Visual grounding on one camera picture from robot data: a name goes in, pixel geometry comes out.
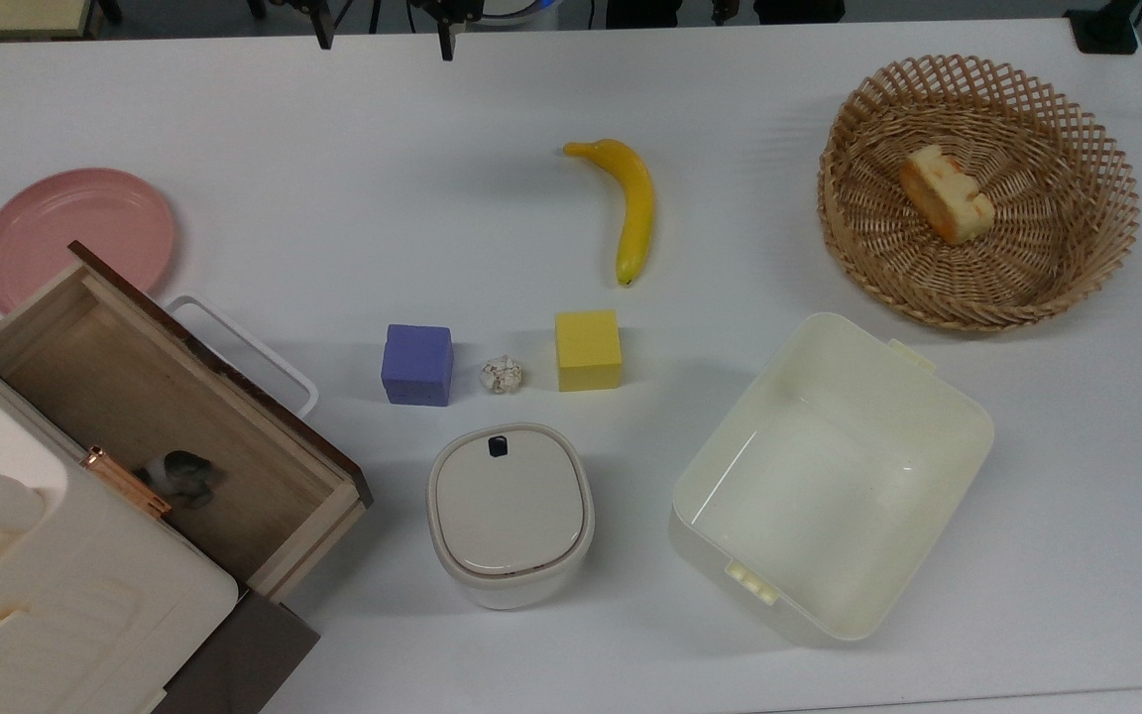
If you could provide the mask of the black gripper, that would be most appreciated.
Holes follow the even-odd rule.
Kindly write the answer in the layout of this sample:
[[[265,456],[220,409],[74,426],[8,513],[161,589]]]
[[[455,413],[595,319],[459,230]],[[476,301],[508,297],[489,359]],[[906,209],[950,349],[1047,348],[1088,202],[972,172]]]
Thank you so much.
[[[439,23],[439,45],[441,58],[455,61],[456,23],[477,22],[482,17],[484,0],[413,0],[411,6],[429,15]],[[311,0],[307,3],[307,17],[311,19],[314,37],[323,50],[330,50],[333,45],[335,21],[329,3],[325,0]]]

